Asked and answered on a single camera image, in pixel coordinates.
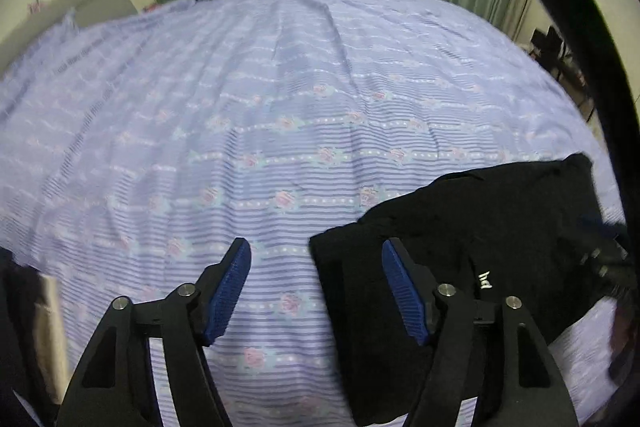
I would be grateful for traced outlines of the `folded black garment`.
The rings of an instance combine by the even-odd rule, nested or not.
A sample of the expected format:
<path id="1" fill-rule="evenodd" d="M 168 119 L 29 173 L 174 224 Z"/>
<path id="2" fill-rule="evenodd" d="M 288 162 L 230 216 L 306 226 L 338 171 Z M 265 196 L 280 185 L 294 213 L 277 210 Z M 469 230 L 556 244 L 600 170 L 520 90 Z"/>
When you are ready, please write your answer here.
<path id="1" fill-rule="evenodd" d="M 58 406 L 38 365 L 36 306 L 43 300 L 40 276 L 1 251 L 1 424 L 53 426 Z"/>

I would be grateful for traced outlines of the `black folding chair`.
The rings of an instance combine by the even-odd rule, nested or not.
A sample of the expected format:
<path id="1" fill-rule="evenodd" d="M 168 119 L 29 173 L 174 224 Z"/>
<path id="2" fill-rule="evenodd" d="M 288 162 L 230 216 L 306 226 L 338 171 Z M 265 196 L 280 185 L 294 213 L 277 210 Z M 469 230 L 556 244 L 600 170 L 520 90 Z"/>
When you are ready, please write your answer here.
<path id="1" fill-rule="evenodd" d="M 564 76 L 567 80 L 578 80 L 576 72 L 565 62 L 565 44 L 553 26 L 547 32 L 535 29 L 529 40 L 532 49 L 529 56 L 533 58 L 546 72 L 553 74 L 556 79 Z"/>

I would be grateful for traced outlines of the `black pants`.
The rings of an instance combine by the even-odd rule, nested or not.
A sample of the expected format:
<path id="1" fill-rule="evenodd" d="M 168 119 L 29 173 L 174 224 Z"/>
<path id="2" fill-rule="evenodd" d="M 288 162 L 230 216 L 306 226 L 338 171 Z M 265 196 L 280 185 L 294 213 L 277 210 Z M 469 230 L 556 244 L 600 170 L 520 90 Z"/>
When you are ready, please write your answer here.
<path id="1" fill-rule="evenodd" d="M 580 217 L 601 218 L 582 154 L 454 172 L 311 237 L 352 419 L 408 412 L 430 356 L 408 336 L 382 267 L 397 237 L 411 258 L 480 300 L 516 296 L 553 341 L 605 297 L 582 272 Z"/>

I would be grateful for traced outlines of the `purple floral bed sheet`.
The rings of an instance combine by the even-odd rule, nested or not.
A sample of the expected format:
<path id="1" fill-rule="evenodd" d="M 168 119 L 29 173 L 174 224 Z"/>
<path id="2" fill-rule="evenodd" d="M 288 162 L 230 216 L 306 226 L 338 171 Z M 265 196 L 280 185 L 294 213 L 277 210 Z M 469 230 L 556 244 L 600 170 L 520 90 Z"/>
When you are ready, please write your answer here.
<path id="1" fill-rule="evenodd" d="M 1 243 L 55 277 L 76 364 L 111 301 L 232 239 L 252 267 L 207 352 L 238 426 L 347 426 L 308 241 L 446 173 L 608 154 L 500 30 L 440 0 L 178 0 L 49 29 L 1 83 Z"/>

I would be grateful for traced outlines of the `folded white garment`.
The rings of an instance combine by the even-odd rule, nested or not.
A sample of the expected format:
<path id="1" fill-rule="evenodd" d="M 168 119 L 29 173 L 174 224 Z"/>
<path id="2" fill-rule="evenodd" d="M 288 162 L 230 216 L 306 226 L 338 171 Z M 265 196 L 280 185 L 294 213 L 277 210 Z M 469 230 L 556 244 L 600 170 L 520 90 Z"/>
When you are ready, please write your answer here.
<path id="1" fill-rule="evenodd" d="M 61 405 L 70 382 L 63 313 L 58 281 L 40 274 L 41 297 L 36 302 L 34 326 L 38 367 L 52 402 Z"/>

